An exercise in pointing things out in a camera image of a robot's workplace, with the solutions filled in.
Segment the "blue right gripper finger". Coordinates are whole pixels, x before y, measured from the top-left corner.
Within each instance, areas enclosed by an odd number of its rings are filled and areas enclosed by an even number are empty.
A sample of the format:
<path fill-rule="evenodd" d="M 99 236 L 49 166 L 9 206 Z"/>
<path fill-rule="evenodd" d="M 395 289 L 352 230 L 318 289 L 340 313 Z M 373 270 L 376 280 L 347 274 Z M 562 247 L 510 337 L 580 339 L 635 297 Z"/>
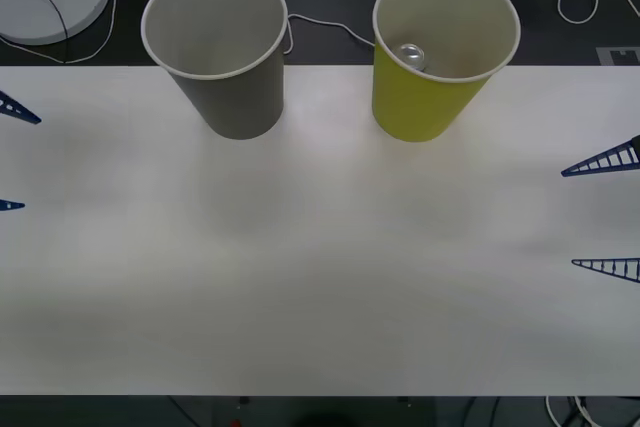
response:
<path fill-rule="evenodd" d="M 578 162 L 561 172 L 563 177 L 638 170 L 639 136 Z"/>
<path fill-rule="evenodd" d="M 581 258 L 572 259 L 575 266 L 599 272 L 607 276 L 627 280 L 634 283 L 640 282 L 640 258 Z"/>

